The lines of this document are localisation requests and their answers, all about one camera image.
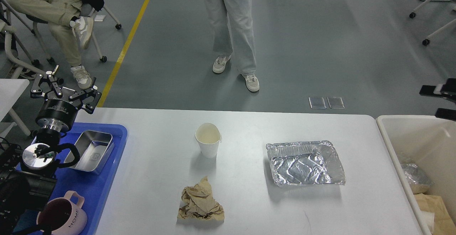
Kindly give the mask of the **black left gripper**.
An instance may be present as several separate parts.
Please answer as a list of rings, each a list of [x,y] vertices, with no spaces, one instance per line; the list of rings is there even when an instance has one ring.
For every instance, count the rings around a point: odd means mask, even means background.
[[[68,132],[73,128],[79,110],[93,114],[102,94],[96,85],[92,85],[88,89],[74,92],[68,101],[61,100],[63,92],[59,82],[63,79],[54,77],[58,68],[59,65],[55,65],[53,71],[36,74],[30,97],[45,99],[36,117],[37,125],[57,132]]]

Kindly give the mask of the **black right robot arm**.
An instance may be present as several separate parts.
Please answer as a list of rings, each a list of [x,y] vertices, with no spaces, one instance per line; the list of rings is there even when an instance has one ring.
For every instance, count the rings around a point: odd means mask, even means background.
[[[438,84],[436,86],[423,85],[420,89],[420,95],[456,103],[456,79],[449,78],[444,84]],[[434,116],[440,119],[456,121],[456,110],[438,108]]]

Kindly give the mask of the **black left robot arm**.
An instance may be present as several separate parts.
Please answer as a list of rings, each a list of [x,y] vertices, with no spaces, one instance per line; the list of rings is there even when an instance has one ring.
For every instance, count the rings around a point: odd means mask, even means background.
[[[30,90],[31,98],[43,98],[35,119],[39,130],[33,142],[21,149],[9,144],[1,153],[1,234],[26,235],[42,230],[52,233],[50,225],[33,225],[14,231],[19,218],[27,210],[42,211],[52,195],[57,179],[55,172],[78,164],[81,155],[72,143],[60,143],[69,132],[79,110],[92,114],[101,97],[96,79],[86,89],[73,90],[61,86],[54,72],[37,74]]]

